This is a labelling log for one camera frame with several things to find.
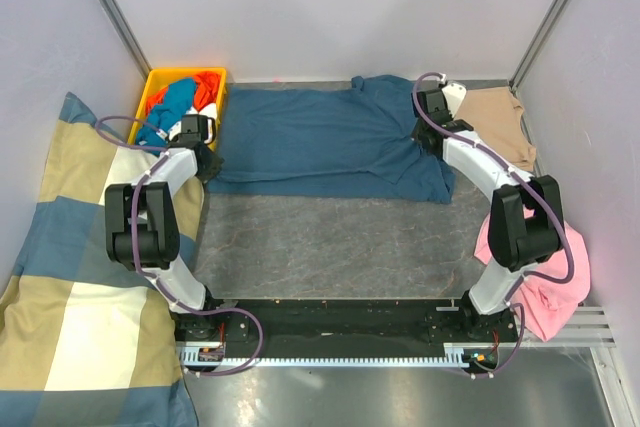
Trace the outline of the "dark blue t-shirt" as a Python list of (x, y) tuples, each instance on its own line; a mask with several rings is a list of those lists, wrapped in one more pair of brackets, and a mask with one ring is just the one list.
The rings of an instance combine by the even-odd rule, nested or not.
[(456, 175), (412, 138), (411, 81), (352, 79), (346, 89), (238, 86), (226, 101), (215, 194), (451, 202)]

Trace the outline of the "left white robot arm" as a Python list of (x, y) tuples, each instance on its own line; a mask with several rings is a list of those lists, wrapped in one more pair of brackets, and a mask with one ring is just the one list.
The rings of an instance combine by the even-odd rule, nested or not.
[(217, 137), (216, 120), (202, 114), (186, 114), (180, 131), (165, 146), (127, 144), (102, 130), (107, 116), (95, 124), (106, 141), (130, 150), (157, 155), (139, 177), (105, 188), (106, 252), (146, 279), (165, 298), (172, 312), (187, 314), (185, 329), (198, 340), (208, 340), (219, 329), (219, 316), (207, 306), (208, 289), (192, 274), (180, 254), (181, 237), (173, 198), (185, 183), (205, 184), (221, 171), (223, 159), (212, 149)]

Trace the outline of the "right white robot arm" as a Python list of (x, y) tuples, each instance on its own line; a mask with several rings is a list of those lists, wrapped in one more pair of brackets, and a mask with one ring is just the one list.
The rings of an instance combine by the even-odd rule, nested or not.
[(560, 278), (539, 271), (539, 265), (556, 252), (571, 252), (558, 182), (515, 167), (482, 141), (470, 124), (454, 119), (465, 95), (465, 87), (458, 83), (412, 92), (415, 140), (464, 174), (490, 201), (490, 260), (464, 295), (470, 308), (457, 318), (460, 333), (477, 341), (493, 330), (492, 315), (509, 306), (526, 277), (564, 284), (573, 277), (574, 261), (568, 257), (567, 273)]

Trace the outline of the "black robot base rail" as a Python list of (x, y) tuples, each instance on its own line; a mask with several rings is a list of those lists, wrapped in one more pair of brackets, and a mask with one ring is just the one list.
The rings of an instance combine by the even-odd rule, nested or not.
[(514, 315), (504, 310), (476, 317), (455, 299), (228, 301), (257, 317), (262, 355), (407, 355), (446, 343), (488, 344), (518, 338)]

